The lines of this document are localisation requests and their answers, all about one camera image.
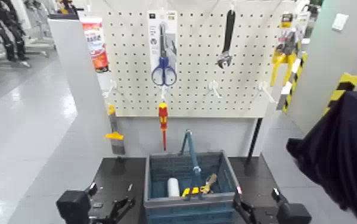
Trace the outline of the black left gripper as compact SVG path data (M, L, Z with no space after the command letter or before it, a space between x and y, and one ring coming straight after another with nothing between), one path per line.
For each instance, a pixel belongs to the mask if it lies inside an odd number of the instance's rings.
M97 183L93 182L85 189L88 197L93 197L98 191ZM105 219L106 224L117 224L136 204L135 197L125 197L121 200L91 201L89 215L97 219Z

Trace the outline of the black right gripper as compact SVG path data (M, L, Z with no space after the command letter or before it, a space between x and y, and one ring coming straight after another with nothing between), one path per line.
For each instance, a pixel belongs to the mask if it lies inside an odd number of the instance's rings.
M247 224L279 224L277 213L288 213L290 211L288 199L278 188L273 188L271 195L277 206L253 207L242 199L241 187L237 186L233 205Z

